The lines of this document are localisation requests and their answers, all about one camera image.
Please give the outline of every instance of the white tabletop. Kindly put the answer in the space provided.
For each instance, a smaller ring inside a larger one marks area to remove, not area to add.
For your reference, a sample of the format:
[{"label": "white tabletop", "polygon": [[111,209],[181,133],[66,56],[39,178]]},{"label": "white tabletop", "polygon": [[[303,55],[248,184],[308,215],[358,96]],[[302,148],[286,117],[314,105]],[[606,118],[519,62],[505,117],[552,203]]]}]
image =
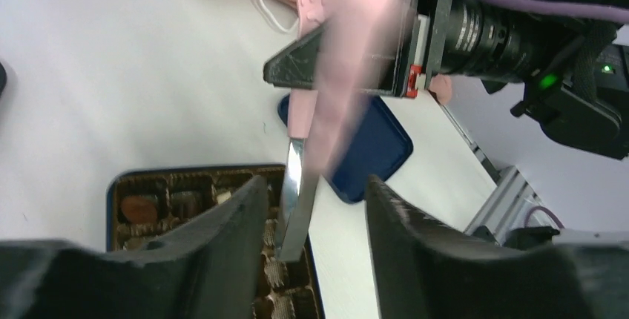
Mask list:
[{"label": "white tabletop", "polygon": [[[0,0],[0,237],[104,250],[122,172],[283,162],[262,66],[294,37],[253,1]],[[415,145],[389,184],[463,229],[493,182],[429,96],[387,104]],[[311,238],[327,318],[378,318],[364,206],[322,187]]]}]

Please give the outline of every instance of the chocolate box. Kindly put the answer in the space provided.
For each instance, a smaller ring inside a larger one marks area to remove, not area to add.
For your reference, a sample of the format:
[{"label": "chocolate box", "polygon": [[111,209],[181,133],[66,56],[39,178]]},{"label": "chocolate box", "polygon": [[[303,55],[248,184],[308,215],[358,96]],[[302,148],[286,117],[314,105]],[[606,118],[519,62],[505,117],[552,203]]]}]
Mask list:
[{"label": "chocolate box", "polygon": [[259,174],[267,179],[270,207],[265,231],[260,234],[263,250],[251,317],[324,319],[310,241],[306,241],[298,263],[282,263],[274,258],[274,231],[284,168],[284,165],[248,165],[123,174],[108,191],[108,251],[136,251],[144,242],[185,225],[223,201],[228,202],[231,194]]}]

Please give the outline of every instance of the purple cable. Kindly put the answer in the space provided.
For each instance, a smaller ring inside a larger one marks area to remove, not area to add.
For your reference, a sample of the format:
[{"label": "purple cable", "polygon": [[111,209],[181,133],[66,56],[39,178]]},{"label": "purple cable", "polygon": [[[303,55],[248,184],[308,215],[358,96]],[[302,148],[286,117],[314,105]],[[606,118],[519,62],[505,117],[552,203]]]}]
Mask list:
[{"label": "purple cable", "polygon": [[543,0],[479,0],[487,4],[523,13],[549,16],[568,16],[629,24],[629,10],[596,4],[577,4]]},{"label": "purple cable", "polygon": [[562,221],[555,215],[555,213],[553,213],[552,211],[550,211],[550,209],[544,207],[544,206],[533,206],[531,209],[529,209],[529,211],[527,212],[527,216],[524,217],[524,227],[528,228],[529,227],[529,223],[530,223],[530,219],[533,216],[533,213],[536,211],[542,211],[544,213],[546,213],[546,215],[548,215],[548,217],[550,219],[552,219],[555,224],[557,225],[557,227],[559,228],[564,228],[564,223],[562,223]]}]

